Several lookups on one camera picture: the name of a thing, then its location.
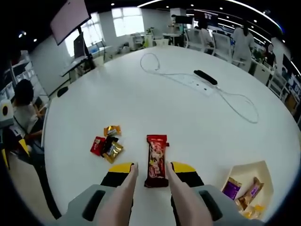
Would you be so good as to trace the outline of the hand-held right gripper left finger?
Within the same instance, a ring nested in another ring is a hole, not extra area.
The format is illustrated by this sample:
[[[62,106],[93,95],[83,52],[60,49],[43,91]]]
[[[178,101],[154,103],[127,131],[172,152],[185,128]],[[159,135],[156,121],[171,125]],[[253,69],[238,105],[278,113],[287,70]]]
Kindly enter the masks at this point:
[[[56,226],[129,225],[138,164],[127,162],[109,169],[100,184],[87,188],[68,204]]]

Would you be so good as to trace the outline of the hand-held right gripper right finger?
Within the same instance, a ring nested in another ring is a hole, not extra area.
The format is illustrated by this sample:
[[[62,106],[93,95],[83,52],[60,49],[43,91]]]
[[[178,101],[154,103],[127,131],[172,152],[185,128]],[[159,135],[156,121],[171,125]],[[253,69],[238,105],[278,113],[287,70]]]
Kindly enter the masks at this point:
[[[242,216],[234,202],[212,185],[189,187],[169,163],[171,205],[177,226],[263,226]]]

